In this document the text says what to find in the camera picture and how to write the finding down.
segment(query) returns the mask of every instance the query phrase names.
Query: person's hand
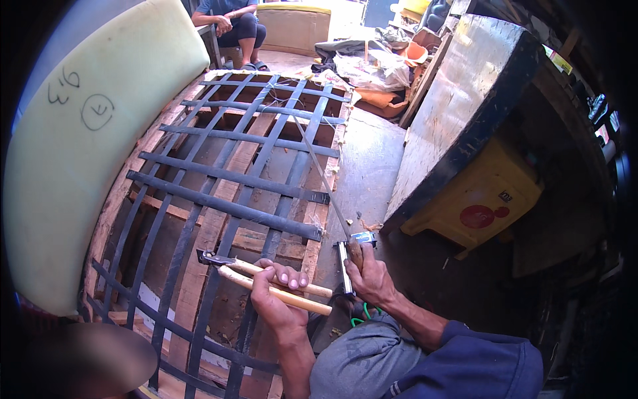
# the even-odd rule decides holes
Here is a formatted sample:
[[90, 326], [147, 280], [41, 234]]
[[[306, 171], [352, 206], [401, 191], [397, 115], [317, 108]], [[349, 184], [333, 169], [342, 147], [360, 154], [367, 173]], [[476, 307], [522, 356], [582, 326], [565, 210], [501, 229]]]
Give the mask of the person's hand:
[[217, 30], [215, 33], [217, 37], [220, 37], [226, 32], [230, 32], [233, 29], [233, 25], [230, 23], [230, 19], [226, 15], [217, 15]]
[[290, 292], [301, 295], [302, 292], [296, 289], [308, 285], [308, 275], [270, 259], [260, 259], [255, 262], [255, 266], [264, 268], [253, 276], [253, 292], [250, 295], [259, 316], [272, 328], [278, 338], [295, 334], [307, 337], [308, 311], [286, 305], [270, 293], [269, 287], [270, 282], [277, 275], [281, 283], [287, 284]]
[[361, 244], [361, 252], [363, 253], [362, 272], [359, 273], [357, 265], [350, 259], [346, 259], [344, 262], [346, 272], [350, 276], [352, 287], [358, 297], [383, 308], [396, 298], [397, 290], [394, 287], [394, 282], [388, 274], [385, 263], [375, 259], [372, 244]]

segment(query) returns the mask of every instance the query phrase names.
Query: red circle logo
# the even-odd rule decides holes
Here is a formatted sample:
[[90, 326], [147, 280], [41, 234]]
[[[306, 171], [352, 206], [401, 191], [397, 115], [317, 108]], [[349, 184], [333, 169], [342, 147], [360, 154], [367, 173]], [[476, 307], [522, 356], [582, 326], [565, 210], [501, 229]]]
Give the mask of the red circle logo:
[[461, 223], [470, 229], [483, 229], [494, 221], [494, 211], [485, 205], [471, 205], [461, 211]]

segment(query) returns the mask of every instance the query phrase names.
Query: seated person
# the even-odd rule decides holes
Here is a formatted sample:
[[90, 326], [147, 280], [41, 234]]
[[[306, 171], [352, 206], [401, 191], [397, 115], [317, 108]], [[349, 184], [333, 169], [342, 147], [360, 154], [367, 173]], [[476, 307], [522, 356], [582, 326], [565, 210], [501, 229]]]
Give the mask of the seated person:
[[266, 27], [257, 23], [256, 10], [257, 0], [202, 0], [191, 20], [195, 26], [216, 24], [220, 47], [241, 47], [242, 69], [269, 71], [259, 60]]
[[[536, 399], [543, 362], [525, 338], [479, 333], [410, 302], [396, 290], [372, 245], [361, 244], [362, 272], [346, 260], [357, 299], [343, 307], [366, 320], [318, 358], [306, 334], [308, 312], [270, 294], [274, 276], [296, 293], [306, 273], [268, 259], [254, 276], [251, 300], [274, 331], [286, 399]], [[359, 299], [370, 303], [367, 306]], [[412, 338], [399, 334], [403, 326]]]

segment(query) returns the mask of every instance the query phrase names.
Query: knife handle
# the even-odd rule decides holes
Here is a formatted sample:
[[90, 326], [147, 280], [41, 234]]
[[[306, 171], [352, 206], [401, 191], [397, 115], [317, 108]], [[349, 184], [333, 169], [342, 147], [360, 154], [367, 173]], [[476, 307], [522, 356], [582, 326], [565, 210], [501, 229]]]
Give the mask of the knife handle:
[[350, 237], [346, 248], [348, 249], [350, 260], [357, 265], [359, 273], [363, 275], [363, 253], [361, 252], [361, 245], [356, 238]]

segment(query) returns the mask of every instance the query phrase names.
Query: black leggings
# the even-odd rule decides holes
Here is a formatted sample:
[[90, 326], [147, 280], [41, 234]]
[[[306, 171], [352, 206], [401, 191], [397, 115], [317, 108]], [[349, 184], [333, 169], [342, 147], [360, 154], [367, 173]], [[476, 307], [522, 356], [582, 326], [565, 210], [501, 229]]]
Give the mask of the black leggings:
[[246, 13], [231, 21], [233, 29], [217, 38], [220, 47], [238, 47], [240, 39], [255, 38], [255, 48], [262, 46], [266, 39], [266, 27], [257, 23], [253, 14]]

